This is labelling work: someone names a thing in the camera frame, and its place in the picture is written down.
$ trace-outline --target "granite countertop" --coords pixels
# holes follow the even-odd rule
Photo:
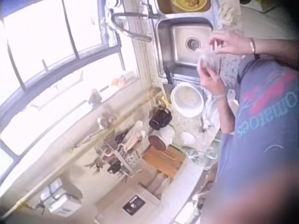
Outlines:
[[[239,0],[218,0],[219,7],[224,7],[224,9],[233,8],[233,18],[232,22],[229,25],[223,25],[223,28],[234,30],[237,33],[241,33],[242,25],[241,25],[241,9]],[[128,0],[125,3],[125,11],[133,11],[133,12],[142,12],[143,6],[141,5],[141,0]],[[137,32],[141,32],[143,34],[154,36],[153,27],[151,22],[148,20],[139,20],[134,21],[135,30]],[[154,48],[154,39],[152,42],[139,42],[133,40],[134,46],[138,46],[141,48],[140,52],[143,54],[143,60],[147,64],[147,68],[144,70],[148,71],[148,74],[143,76],[141,74],[141,78],[146,80],[150,85],[155,87],[160,87],[163,89],[162,83],[167,82],[165,78],[161,78],[158,75],[158,69],[156,64],[156,54]],[[233,55],[221,55],[221,72],[220,76],[223,78],[225,83],[229,88],[233,88],[236,81],[236,76],[238,73],[238,67],[240,63],[239,56]],[[171,125],[174,126],[176,131],[176,138],[174,143],[176,145],[183,145],[181,140],[179,139],[179,134],[182,132],[191,133],[196,140],[196,143],[192,145],[192,147],[196,148],[199,151],[205,151],[212,143],[214,137],[216,136],[218,127],[209,127],[206,132],[202,132],[202,118],[201,114],[194,118],[186,118],[182,116],[179,112],[177,112],[170,105],[170,110],[172,111],[173,120],[171,121]]]

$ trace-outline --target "yellow bowl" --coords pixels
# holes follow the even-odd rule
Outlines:
[[[199,4],[195,6],[189,6],[187,0],[172,0],[172,3],[185,12],[195,12],[202,9],[206,5],[207,0],[199,0]]]

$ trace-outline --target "window frame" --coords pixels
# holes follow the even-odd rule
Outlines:
[[[10,58],[10,62],[13,66],[15,75],[20,83],[20,87],[13,92],[12,95],[10,95],[0,106],[0,133],[5,129],[5,127],[9,124],[9,122],[12,120],[12,118],[17,115],[20,111],[22,111],[34,98],[36,98],[39,94],[41,94],[44,90],[51,87],[53,84],[61,80],[62,78],[71,75],[73,72],[87,66],[88,64],[91,64],[97,60],[100,60],[104,57],[107,57],[109,55],[113,54],[119,54],[119,58],[122,64],[123,70],[125,70],[124,67],[124,61],[121,54],[121,39],[119,34],[113,30],[115,42],[116,45],[110,47],[109,41],[107,39],[106,34],[101,33],[102,42],[108,46],[106,48],[97,48],[99,45],[92,46],[90,48],[87,48],[83,50],[83,57],[80,57],[80,52],[77,52],[74,39],[71,34],[71,28],[68,22],[67,13],[64,5],[64,0],[62,1],[63,10],[64,10],[64,18],[65,23],[67,26],[67,30],[69,33],[69,38],[71,41],[71,45],[74,51],[74,55],[63,58],[60,61],[58,61],[56,64],[51,66],[51,69],[49,70],[45,66],[45,70],[34,75],[32,78],[27,80],[26,82],[22,81],[22,78],[18,72],[17,66],[14,61],[13,54],[11,52],[9,42],[7,40],[7,52],[8,56]],[[99,21],[105,21],[105,1],[104,0],[98,0],[98,19]],[[44,132],[42,132],[37,139],[32,142],[19,156],[15,154],[2,139],[0,138],[0,147],[3,149],[5,153],[7,153],[14,161],[9,166],[9,168],[0,175],[0,186],[5,181],[7,176],[10,174],[10,172],[14,169],[14,167],[21,161],[21,159],[28,153],[28,151],[40,140],[44,135],[46,135],[52,128],[54,128],[59,122],[61,122],[64,118],[66,118],[68,115],[70,115],[73,111],[75,111],[78,107],[80,107],[83,103],[86,103],[86,100],[81,102],[79,105],[74,107],[72,110],[67,112],[63,117],[61,117],[58,121],[56,121],[54,124],[52,124],[50,127],[48,127]]]

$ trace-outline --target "white bowl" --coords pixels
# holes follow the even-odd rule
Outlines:
[[[173,107],[184,117],[193,118],[204,109],[204,99],[198,89],[190,83],[180,83],[171,92]]]

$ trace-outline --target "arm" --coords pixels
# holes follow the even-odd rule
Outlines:
[[[235,130],[235,116],[230,109],[226,96],[225,85],[220,76],[210,68],[202,68],[199,62],[197,71],[200,76],[200,83],[214,96],[223,95],[217,100],[217,109],[220,117],[220,127],[222,133],[232,133]]]
[[[254,39],[257,54],[268,54],[298,69],[299,43],[297,41]]]
[[[251,39],[238,35],[232,31],[216,30],[210,37],[210,44],[219,43],[217,53],[234,55],[250,55],[252,48]],[[268,54],[276,57],[278,61],[298,69],[299,42],[287,40],[262,40],[254,39],[257,54]]]
[[[228,98],[217,100],[217,109],[220,117],[220,127],[223,134],[233,134],[235,130],[235,116],[228,104]]]

